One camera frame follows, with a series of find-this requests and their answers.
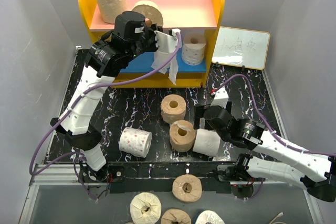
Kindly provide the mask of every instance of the shelf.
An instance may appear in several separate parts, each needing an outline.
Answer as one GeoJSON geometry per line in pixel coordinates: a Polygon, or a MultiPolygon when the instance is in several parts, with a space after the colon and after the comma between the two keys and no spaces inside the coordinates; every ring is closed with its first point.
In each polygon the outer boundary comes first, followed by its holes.
{"type": "MultiPolygon", "coordinates": [[[[205,73],[206,72],[206,64],[205,59],[201,64],[191,66],[182,60],[182,49],[180,48],[177,52],[177,64],[178,64],[178,72],[179,73],[205,73]]],[[[139,55],[134,60],[132,60],[128,67],[122,69],[120,73],[148,73],[153,70],[152,63],[154,61],[154,53],[153,52],[145,52],[142,55],[139,55]]]]}
{"type": "MultiPolygon", "coordinates": [[[[129,10],[140,0],[126,0],[129,10]]],[[[148,0],[155,2],[163,16],[165,29],[215,29],[215,18],[212,0],[148,0]]],[[[114,29],[114,24],[105,23],[96,5],[90,25],[91,31],[109,31],[114,29]]]]}

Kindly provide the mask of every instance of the black marble table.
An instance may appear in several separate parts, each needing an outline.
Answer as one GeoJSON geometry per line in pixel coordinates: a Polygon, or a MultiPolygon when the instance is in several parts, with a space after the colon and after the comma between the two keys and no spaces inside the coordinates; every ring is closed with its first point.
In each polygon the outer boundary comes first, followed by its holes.
{"type": "MultiPolygon", "coordinates": [[[[87,50],[79,50],[77,53],[76,62],[62,106],[63,110],[69,103],[81,77],[86,54],[87,50]]],[[[160,103],[168,94],[182,96],[187,104],[185,120],[193,123],[194,105],[210,103],[212,96],[210,96],[209,92],[218,87],[227,78],[240,73],[240,71],[241,68],[230,66],[219,66],[217,69],[212,66],[206,87],[204,88],[108,88],[91,119],[91,124],[102,134],[102,151],[107,161],[123,163],[235,161],[240,153],[245,153],[247,150],[236,148],[224,142],[221,143],[218,155],[214,158],[209,158],[192,151],[186,153],[174,151],[169,141],[169,125],[162,120],[160,115],[160,103]],[[119,151],[118,141],[125,127],[152,132],[152,145],[146,158],[135,157],[119,151]]],[[[277,132],[280,132],[261,71],[245,70],[244,74],[252,82],[256,102],[262,114],[270,125],[277,132]]],[[[242,78],[234,79],[225,88],[229,94],[229,99],[233,102],[232,115],[235,118],[249,118],[261,122],[255,108],[253,108],[247,84],[242,78]]],[[[56,134],[53,137],[51,147],[45,158],[45,163],[70,151],[71,147],[68,143],[56,134]]],[[[71,162],[71,157],[64,158],[61,162],[71,162]]]]}

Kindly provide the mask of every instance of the pink shelf board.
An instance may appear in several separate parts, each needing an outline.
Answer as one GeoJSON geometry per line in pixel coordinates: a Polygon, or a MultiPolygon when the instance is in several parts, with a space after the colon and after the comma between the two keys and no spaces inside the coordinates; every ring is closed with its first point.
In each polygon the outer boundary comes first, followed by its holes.
{"type": "MultiPolygon", "coordinates": [[[[126,0],[129,10],[140,0],[126,0]]],[[[155,2],[163,16],[163,28],[215,28],[217,22],[212,0],[149,0],[155,2]]],[[[91,31],[109,31],[114,24],[105,23],[98,5],[92,18],[91,31]]]]}

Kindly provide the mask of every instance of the whiteboard frame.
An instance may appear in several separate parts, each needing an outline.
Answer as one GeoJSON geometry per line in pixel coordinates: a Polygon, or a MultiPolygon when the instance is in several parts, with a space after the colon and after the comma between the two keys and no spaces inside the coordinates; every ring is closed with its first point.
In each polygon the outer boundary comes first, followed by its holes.
{"type": "MultiPolygon", "coordinates": [[[[235,30],[244,30],[244,31],[255,31],[255,32],[258,32],[258,33],[266,33],[268,34],[268,42],[267,42],[267,49],[266,49],[266,56],[265,56],[265,61],[264,61],[264,66],[262,68],[249,68],[249,67],[246,67],[248,69],[256,69],[256,70],[264,70],[265,66],[266,66],[266,59],[267,59],[267,55],[268,55],[268,47],[269,47],[269,42],[271,40],[271,34],[267,31],[258,31],[258,30],[250,30],[250,29],[242,29],[242,28],[235,28],[235,27],[227,27],[227,26],[220,26],[219,27],[219,30],[221,30],[221,28],[228,28],[228,29],[235,29],[235,30]]],[[[238,68],[242,68],[243,65],[241,66],[238,66],[238,65],[233,65],[233,64],[225,64],[225,63],[218,63],[219,65],[225,65],[225,66],[232,66],[232,67],[238,67],[238,68]]]]}

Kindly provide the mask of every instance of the whiteboard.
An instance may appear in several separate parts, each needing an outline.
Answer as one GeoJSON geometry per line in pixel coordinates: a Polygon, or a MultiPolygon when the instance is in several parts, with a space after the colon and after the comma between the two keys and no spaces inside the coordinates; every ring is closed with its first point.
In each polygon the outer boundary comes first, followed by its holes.
{"type": "Polygon", "coordinates": [[[270,35],[266,31],[220,27],[212,62],[264,69],[270,35]]]}

